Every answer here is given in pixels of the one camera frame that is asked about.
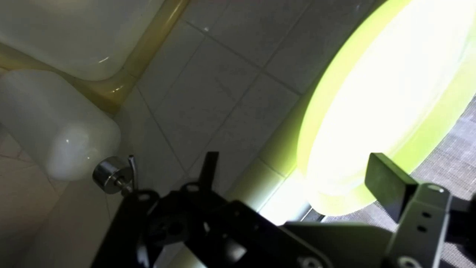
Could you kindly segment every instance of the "black plastic part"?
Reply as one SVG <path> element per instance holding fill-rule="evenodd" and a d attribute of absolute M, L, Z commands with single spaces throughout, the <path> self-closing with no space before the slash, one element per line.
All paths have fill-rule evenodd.
<path fill-rule="evenodd" d="M 387 214 L 399 222 L 418 183 L 384 153 L 371 153 L 366 186 Z"/>
<path fill-rule="evenodd" d="M 423 268 L 441 263 L 451 199 L 448 189 L 432 183 L 421 184 L 392 238 L 384 266 L 401 268 L 405 259 L 415 260 L 418 265 L 414 266 Z"/>
<path fill-rule="evenodd" d="M 206 162 L 198 178 L 198 184 L 203 190 L 204 189 L 212 190 L 216 169 L 219 165 L 219 156 L 221 156 L 219 152 L 209 152 L 206 156 Z"/>
<path fill-rule="evenodd" d="M 140 247 L 149 211 L 160 202 L 154 190 L 134 192 L 122 201 L 97 253 L 93 268 L 152 266 L 149 254 L 160 254 L 163 247 Z"/>
<path fill-rule="evenodd" d="M 371 225 L 286 223 L 285 229 L 307 239 L 337 268 L 380 268 L 393 232 Z"/>

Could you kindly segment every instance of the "floor tile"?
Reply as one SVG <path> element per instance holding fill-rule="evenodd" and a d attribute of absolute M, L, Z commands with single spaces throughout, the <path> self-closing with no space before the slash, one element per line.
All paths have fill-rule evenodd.
<path fill-rule="evenodd" d="M 267 71 L 299 92 L 314 89 L 337 49 L 344 44 L 359 21 L 374 10 L 374 6 L 375 0 L 313 1 Z"/>
<path fill-rule="evenodd" d="M 17 140 L 0 125 L 0 156 L 17 158 L 21 152 Z"/>
<path fill-rule="evenodd" d="M 279 49 L 310 0 L 231 1 L 212 28 L 212 35 L 258 65 Z"/>
<path fill-rule="evenodd" d="M 90 266 L 109 223 L 105 192 L 93 180 L 70 183 L 20 266 Z"/>
<path fill-rule="evenodd" d="M 207 150 L 221 152 L 216 189 L 225 193 L 247 168 L 296 102 L 296 95 L 268 76 L 261 76 Z M 204 158 L 191 171 L 198 175 Z"/>
<path fill-rule="evenodd" d="M 152 107 L 185 168 L 194 163 L 256 74 L 249 62 L 206 40 L 179 83 Z"/>
<path fill-rule="evenodd" d="M 191 0 L 182 19 L 194 24 L 203 31 L 210 31 L 228 3 L 230 0 Z"/>
<path fill-rule="evenodd" d="M 119 155 L 136 156 L 139 186 L 167 193 L 182 180 L 183 168 L 139 91 L 130 95 L 116 120 L 122 134 Z"/>
<path fill-rule="evenodd" d="M 175 27 L 137 85 L 151 105 L 158 105 L 172 89 L 203 38 L 204 34 L 185 22 Z"/>

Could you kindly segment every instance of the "grout line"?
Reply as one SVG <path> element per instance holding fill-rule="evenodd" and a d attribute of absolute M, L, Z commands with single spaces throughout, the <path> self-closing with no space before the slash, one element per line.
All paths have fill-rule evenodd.
<path fill-rule="evenodd" d="M 280 47 L 282 47 L 283 43 L 288 40 L 288 37 L 291 35 L 291 32 L 292 32 L 292 31 L 296 28 L 296 25 L 302 21 L 302 18 L 304 18 L 304 15 L 308 12 L 310 6 L 311 6 L 311 3 L 308 3 L 308 4 L 302 9 L 302 12 L 301 12 L 301 15 L 298 16 L 298 19 L 292 24 L 292 27 L 288 29 L 288 32 L 282 37 L 280 44 L 279 44 L 277 49 L 271 53 L 271 56 L 267 59 L 267 62 L 265 62 L 264 65 L 259 65 L 259 64 L 253 62 L 252 59 L 246 58 L 244 55 L 238 53 L 237 50 L 234 50 L 233 47 L 230 47 L 228 44 L 225 44 L 224 41 L 221 41 L 221 40 L 218 40 L 215 35 L 212 35 L 210 31 L 204 31 L 203 28 L 191 24 L 189 21 L 183 21 L 185 24 L 188 24 L 189 27 L 198 29 L 200 32 L 203 32 L 203 34 L 206 35 L 204 40 L 201 41 L 201 44 L 200 44 L 198 47 L 201 47 L 203 43 L 209 38 L 209 40 L 212 40 L 212 41 L 216 41 L 218 44 L 221 44 L 221 46 L 225 47 L 228 52 L 234 53 L 235 56 L 244 59 L 244 61 L 249 62 L 252 67 L 259 68 L 256 77 L 252 80 L 252 83 L 247 86 L 247 89 L 244 89 L 244 92 L 241 94 L 241 96 L 237 99 L 235 105 L 228 111 L 228 114 L 227 114 L 227 116 L 224 117 L 224 120 L 219 123 L 218 129 L 213 132 L 213 135 L 212 135 L 212 137 L 209 138 L 209 141 L 204 144 L 204 147 L 201 149 L 201 152 L 198 153 L 198 156 L 194 158 L 194 161 L 192 161 L 192 163 L 191 163 L 189 168 L 185 168 L 185 166 L 183 166 L 179 155 L 173 150 L 175 155 L 176 155 L 176 158 L 179 159 L 180 165 L 185 168 L 186 175 L 192 171 L 192 168 L 195 166 L 197 161 L 201 159 L 204 150 L 206 150 L 206 149 L 212 144 L 212 141 L 218 137 L 218 134 L 222 131 L 224 125 L 225 125 L 225 123 L 228 122 L 228 119 L 235 113 L 235 110 L 240 107 L 240 102 L 241 102 L 241 101 L 244 99 L 244 96 L 250 92 L 250 89 L 256 85 L 256 82 L 259 80 L 259 77 L 261 77 L 262 74 L 267 74 L 270 79 L 273 79 L 273 80 L 276 80 L 277 83 L 283 85 L 283 86 L 285 86 L 286 89 L 289 89 L 292 94 L 296 94 L 296 96 L 301 96 L 301 94 L 298 94 L 296 89 L 291 88 L 289 85 L 283 83 L 283 82 L 279 80 L 279 79 L 274 79 L 273 76 L 270 76 L 270 74 L 265 71 L 265 68 L 267 68 L 267 65 L 273 61 L 273 58 L 279 53 Z"/>
<path fill-rule="evenodd" d="M 286 83 L 285 80 L 282 80 L 280 77 L 271 74 L 270 71 L 264 71 L 264 74 L 267 74 L 270 79 L 273 79 L 274 82 L 280 83 L 283 88 L 286 88 L 288 91 L 291 91 L 292 94 L 298 95 L 299 98 L 302 96 L 302 92 L 298 91 L 296 88 L 291 86 L 289 83 Z"/>
<path fill-rule="evenodd" d="M 169 140 L 167 132 L 166 132 L 166 131 L 164 131 L 164 128 L 161 126 L 160 120 L 155 117 L 155 114 L 154 114 L 154 111 L 152 111 L 152 108 L 151 108 L 149 102 L 146 101 L 146 98 L 145 98 L 143 92 L 142 92 L 142 91 L 139 91 L 139 95 L 140 95 L 142 101 L 146 104 L 146 108 L 148 108 L 148 111 L 149 111 L 149 114 L 151 114 L 152 120 L 154 120 L 154 122 L 155 122 L 155 125 L 158 126 L 160 132 L 163 134 L 163 137 L 164 137 L 164 140 L 166 140 L 166 143 L 167 143 L 169 149 L 170 149 L 170 150 L 173 152 L 173 155 L 176 156 L 176 161 L 177 161 L 177 163 L 180 165 L 182 171 L 186 171 L 186 168 L 183 166 L 183 163 L 182 163 L 182 161 L 180 161 L 180 158 L 179 158 L 177 152 L 175 150 L 173 143 Z"/>
<path fill-rule="evenodd" d="M 256 67 L 256 68 L 262 68 L 259 64 L 256 64 L 255 61 L 246 58 L 244 55 L 238 53 L 237 50 L 234 50 L 233 47 L 230 47 L 227 43 L 224 43 L 222 40 L 216 38 L 215 35 L 212 35 L 210 31 L 204 31 L 203 28 L 191 24 L 191 22 L 186 22 L 189 27 L 201 31 L 206 37 L 209 37 L 210 40 L 213 40 L 215 43 L 221 44 L 222 47 L 225 47 L 228 52 L 234 53 L 235 56 L 244 59 L 246 62 L 249 62 L 252 67 Z"/>
<path fill-rule="evenodd" d="M 206 41 L 206 34 L 203 35 L 203 40 L 200 40 L 200 43 L 198 43 L 197 47 L 194 49 L 192 56 L 186 61 L 186 64 L 182 67 L 182 70 L 179 71 L 179 74 L 173 79 L 169 92 L 172 91 L 172 88 L 175 88 L 175 86 L 179 83 L 179 80 L 182 79 L 185 70 L 191 65 L 192 59 L 195 58 L 197 52 L 201 49 L 201 46 L 203 46 L 204 41 Z M 140 94 L 142 101 L 146 104 L 146 108 L 148 108 L 149 114 L 152 116 L 154 122 L 155 122 L 157 126 L 160 128 L 160 131 L 161 131 L 164 140 L 167 141 L 170 150 L 172 150 L 173 155 L 176 156 L 176 161 L 177 161 L 179 165 L 182 166 L 182 171 L 186 172 L 188 168 L 186 168 L 186 166 L 183 165 L 183 162 L 180 161 L 180 158 L 179 158 L 177 152 L 175 150 L 175 146 L 173 146 L 173 143 L 170 141 L 166 129 L 163 128 L 160 119 L 155 116 L 155 111 L 154 111 L 154 108 L 152 108 L 152 104 L 151 104 L 151 102 L 148 101 L 148 98 L 145 96 L 145 92 L 142 91 L 140 83 L 137 83 L 137 89 L 139 89 L 139 94 Z"/>
<path fill-rule="evenodd" d="M 173 79 L 173 82 L 170 83 L 170 88 L 164 92 L 164 96 L 169 95 L 170 91 L 172 91 L 172 88 L 175 88 L 175 86 L 179 83 L 179 80 L 182 79 L 185 70 L 191 65 L 191 62 L 192 62 L 192 59 L 195 58 L 197 52 L 203 47 L 207 35 L 206 35 L 201 29 L 198 29 L 198 31 L 200 31 L 200 34 L 203 34 L 203 38 L 198 41 L 197 47 L 194 49 L 192 56 L 188 58 L 188 61 L 183 64 L 183 67 L 180 68 L 180 71 L 177 73 L 177 76 L 176 76 L 176 77 Z M 142 83 L 140 83 L 140 79 L 137 79 L 136 86 L 139 88 L 139 91 L 140 91 L 142 95 L 143 95 L 143 91 L 142 91 L 142 86 L 140 86 L 140 85 L 142 85 Z M 146 101 L 148 98 L 145 98 L 145 95 L 143 95 L 143 99 L 145 99 L 145 102 L 148 104 L 151 114 L 155 117 L 154 108 L 151 107 L 149 101 Z"/>

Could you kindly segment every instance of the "black metal bracket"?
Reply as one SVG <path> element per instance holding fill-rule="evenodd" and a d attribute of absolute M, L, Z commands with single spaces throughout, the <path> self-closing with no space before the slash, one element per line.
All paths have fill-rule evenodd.
<path fill-rule="evenodd" d="M 386 155 L 371 155 L 366 184 L 401 223 L 395 233 L 366 225 L 276 226 L 212 190 L 218 161 L 218 152 L 209 153 L 198 181 L 164 198 L 154 190 L 127 195 L 93 266 L 149 268 L 173 242 L 183 242 L 212 268 L 450 266 L 439 254 L 445 239 L 475 256 L 475 199 L 418 184 Z"/>

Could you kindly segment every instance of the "black mount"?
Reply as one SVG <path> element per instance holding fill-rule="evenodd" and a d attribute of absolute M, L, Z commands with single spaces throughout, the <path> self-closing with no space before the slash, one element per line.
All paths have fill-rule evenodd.
<path fill-rule="evenodd" d="M 366 225 L 276 226 L 213 192 L 218 161 L 219 153 L 210 152 L 200 180 L 164 198 L 154 190 L 125 196 L 93 266 L 149 268 L 173 242 L 185 242 L 203 263 L 218 268 L 451 266 L 441 262 L 445 241 L 476 256 L 475 198 L 463 201 L 439 184 L 418 184 L 383 153 L 371 155 L 366 184 L 399 222 L 395 233 Z"/>

